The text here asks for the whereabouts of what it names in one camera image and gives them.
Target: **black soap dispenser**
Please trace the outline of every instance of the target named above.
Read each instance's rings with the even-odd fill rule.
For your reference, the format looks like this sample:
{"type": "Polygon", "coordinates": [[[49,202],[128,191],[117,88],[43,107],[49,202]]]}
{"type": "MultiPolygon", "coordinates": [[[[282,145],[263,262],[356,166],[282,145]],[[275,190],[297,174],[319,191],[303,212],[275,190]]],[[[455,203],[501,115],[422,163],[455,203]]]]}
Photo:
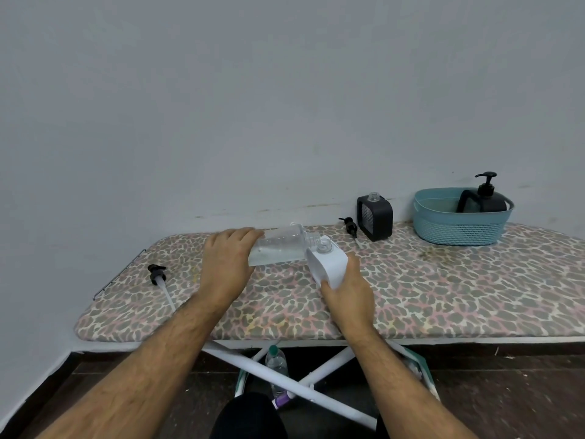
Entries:
{"type": "Polygon", "coordinates": [[[392,205],[377,192],[357,199],[357,224],[372,242],[392,235],[393,217],[392,205]]]}
{"type": "Polygon", "coordinates": [[[457,212],[507,211],[508,206],[504,196],[494,192],[494,186],[490,183],[491,179],[497,175],[492,171],[478,174],[476,177],[487,177],[486,182],[479,185],[477,191],[465,190],[461,193],[457,212]]]}

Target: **dark tile floor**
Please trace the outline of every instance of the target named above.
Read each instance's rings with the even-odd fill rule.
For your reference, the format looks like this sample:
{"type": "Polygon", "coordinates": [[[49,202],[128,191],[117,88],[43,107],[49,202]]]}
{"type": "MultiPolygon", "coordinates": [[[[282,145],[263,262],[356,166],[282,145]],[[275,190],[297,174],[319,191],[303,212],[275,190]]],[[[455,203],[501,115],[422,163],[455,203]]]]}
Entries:
{"type": "MultiPolygon", "coordinates": [[[[480,438],[582,438],[585,432],[585,346],[513,347],[456,345],[412,347],[426,357],[442,402],[480,438]]],[[[339,348],[292,348],[285,353],[291,377],[300,379],[339,348]]],[[[20,439],[37,435],[96,384],[121,355],[92,355],[48,401],[20,439]]],[[[207,438],[233,397],[238,370],[201,354],[177,395],[158,438],[207,438]]],[[[269,393],[250,378],[247,391],[269,393]]],[[[377,414],[363,374],[353,360],[317,389],[365,413],[377,414]]],[[[289,438],[372,437],[357,424],[295,399],[281,411],[289,438]]]]}

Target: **water bottle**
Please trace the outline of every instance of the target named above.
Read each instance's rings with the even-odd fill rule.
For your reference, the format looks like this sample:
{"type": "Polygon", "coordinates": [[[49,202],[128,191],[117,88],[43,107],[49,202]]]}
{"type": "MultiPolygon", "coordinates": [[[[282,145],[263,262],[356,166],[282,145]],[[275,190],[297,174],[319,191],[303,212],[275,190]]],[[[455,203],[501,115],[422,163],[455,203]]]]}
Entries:
{"type": "MultiPolygon", "coordinates": [[[[287,360],[284,357],[284,353],[276,345],[272,345],[266,355],[266,366],[271,370],[274,370],[284,376],[289,376],[289,369],[287,367],[287,360]]],[[[284,394],[286,390],[275,384],[270,384],[272,388],[272,394],[274,398],[284,394]]]]}
{"type": "Polygon", "coordinates": [[[248,265],[305,260],[307,249],[314,250],[321,241],[318,232],[308,232],[302,225],[270,229],[258,239],[248,257],[248,265]]]}

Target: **teal plastic basket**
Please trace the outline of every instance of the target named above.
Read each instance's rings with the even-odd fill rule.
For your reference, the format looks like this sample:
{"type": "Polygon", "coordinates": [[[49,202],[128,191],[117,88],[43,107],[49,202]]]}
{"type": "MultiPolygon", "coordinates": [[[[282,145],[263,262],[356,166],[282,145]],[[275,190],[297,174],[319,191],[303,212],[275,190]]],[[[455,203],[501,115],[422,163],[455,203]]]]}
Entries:
{"type": "Polygon", "coordinates": [[[477,246],[496,243],[514,203],[499,194],[508,210],[500,212],[455,212],[464,190],[475,188],[432,188],[414,195],[414,230],[421,239],[436,244],[477,246]]]}

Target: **forearm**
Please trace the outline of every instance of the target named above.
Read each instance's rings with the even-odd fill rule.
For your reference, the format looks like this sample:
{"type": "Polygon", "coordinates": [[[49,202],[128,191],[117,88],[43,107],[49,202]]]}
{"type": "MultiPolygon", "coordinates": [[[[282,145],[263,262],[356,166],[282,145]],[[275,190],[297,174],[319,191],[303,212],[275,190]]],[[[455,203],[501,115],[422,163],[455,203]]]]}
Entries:
{"type": "Polygon", "coordinates": [[[226,308],[196,294],[40,438],[148,438],[226,308]]]}
{"type": "Polygon", "coordinates": [[[476,438],[421,385],[374,328],[348,341],[392,439],[476,438]]]}

